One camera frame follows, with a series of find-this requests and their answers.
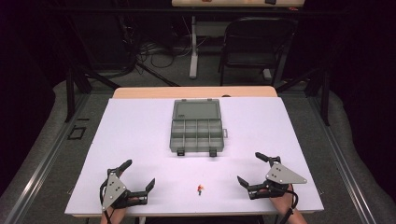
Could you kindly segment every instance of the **table leg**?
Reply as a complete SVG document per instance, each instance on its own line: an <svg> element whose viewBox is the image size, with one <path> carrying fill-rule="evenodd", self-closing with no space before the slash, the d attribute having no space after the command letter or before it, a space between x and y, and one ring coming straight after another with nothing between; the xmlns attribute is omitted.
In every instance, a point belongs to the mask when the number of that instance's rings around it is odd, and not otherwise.
<svg viewBox="0 0 396 224"><path fill-rule="evenodd" d="M195 16L192 16L191 20L191 65L190 65L190 78L197 78L197 66L198 66L198 52L197 52L197 34L196 34L196 21Z"/></svg>

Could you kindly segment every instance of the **black chair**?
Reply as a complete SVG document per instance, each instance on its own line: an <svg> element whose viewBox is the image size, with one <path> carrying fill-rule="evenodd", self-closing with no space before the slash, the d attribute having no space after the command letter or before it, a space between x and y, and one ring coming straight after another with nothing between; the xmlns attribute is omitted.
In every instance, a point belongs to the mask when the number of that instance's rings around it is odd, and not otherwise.
<svg viewBox="0 0 396 224"><path fill-rule="evenodd" d="M224 34L219 72L223 85L224 66L233 68L275 69L276 73L284 48L291 41L297 22L280 18L248 17L231 22Z"/></svg>

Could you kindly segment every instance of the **white tabletop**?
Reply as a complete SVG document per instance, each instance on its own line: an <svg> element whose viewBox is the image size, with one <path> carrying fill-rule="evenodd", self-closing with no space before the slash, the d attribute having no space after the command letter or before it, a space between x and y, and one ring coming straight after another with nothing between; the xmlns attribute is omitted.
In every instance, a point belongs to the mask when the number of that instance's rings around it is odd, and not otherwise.
<svg viewBox="0 0 396 224"><path fill-rule="evenodd" d="M302 7L305 0L277 0L275 5L264 0L172 0L174 7Z"/></svg>
<svg viewBox="0 0 396 224"><path fill-rule="evenodd" d="M282 163L307 179L295 185L302 212L323 210L322 202L289 116L277 97L219 98L223 128L228 131L223 152L186 153L169 148L175 99L110 99L92 141L80 177L66 207L73 216L100 216L99 187L106 170L131 159L120 180L130 191L144 190L152 178L147 205L129 207L130 216L210 216L271 214L268 199L251 201L237 176L260 184L270 170L255 152L280 156ZM201 196L197 187L205 189Z"/></svg>

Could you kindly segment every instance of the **robotic hand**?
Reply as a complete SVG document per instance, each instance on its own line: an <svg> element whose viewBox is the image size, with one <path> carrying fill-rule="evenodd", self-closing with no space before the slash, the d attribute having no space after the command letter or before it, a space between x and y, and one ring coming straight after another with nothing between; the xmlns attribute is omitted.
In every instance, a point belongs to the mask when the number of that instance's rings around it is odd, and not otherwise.
<svg viewBox="0 0 396 224"><path fill-rule="evenodd" d="M120 175L130 165L132 160L128 160L120 167L107 170L107 180L100 187L100 202L102 204L102 211L104 211L108 223L110 223L110 216L107 213L107 208L114 209L126 208L135 205L143 205L148 203L149 192L154 188L155 178L149 182L145 191L131 192L120 181Z"/></svg>
<svg viewBox="0 0 396 224"><path fill-rule="evenodd" d="M260 152L256 152L256 157L270 163L271 170L265 176L266 180L262 184L250 186L246 180L238 176L238 182L247 189L250 200L276 198L283 196L285 193L292 194L294 200L291 203L290 210L281 221L281 223L286 223L298 203L298 195L294 191L288 190L289 184L306 184L306 179L282 165L279 157L267 157Z"/></svg>

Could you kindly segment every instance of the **desk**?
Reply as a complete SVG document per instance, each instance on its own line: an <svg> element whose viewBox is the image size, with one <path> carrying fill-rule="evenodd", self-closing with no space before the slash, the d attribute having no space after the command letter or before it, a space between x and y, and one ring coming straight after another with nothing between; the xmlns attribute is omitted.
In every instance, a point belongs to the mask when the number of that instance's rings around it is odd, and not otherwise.
<svg viewBox="0 0 396 224"><path fill-rule="evenodd" d="M172 153L174 100L224 94L239 97L219 98L223 128L229 134L223 152L216 158L204 152L185 157ZM100 216L99 187L106 170L132 159L121 177L128 189L142 190L152 178L156 185L148 204L129 207L129 216L273 214L268 199L251 201L236 178L240 175L250 184L265 179L270 166L255 157L256 151L280 156L285 166L307 179L307 184L294 187L299 210L323 210L286 108L272 87L121 88L108 102L65 213ZM201 196L200 184L205 187Z"/></svg>
<svg viewBox="0 0 396 224"><path fill-rule="evenodd" d="M276 5L265 4L264 0L212 0L204 2L202 0L172 0L174 7L302 7L305 0L277 0ZM197 78L198 49L196 19L191 20L191 65L190 78Z"/></svg>

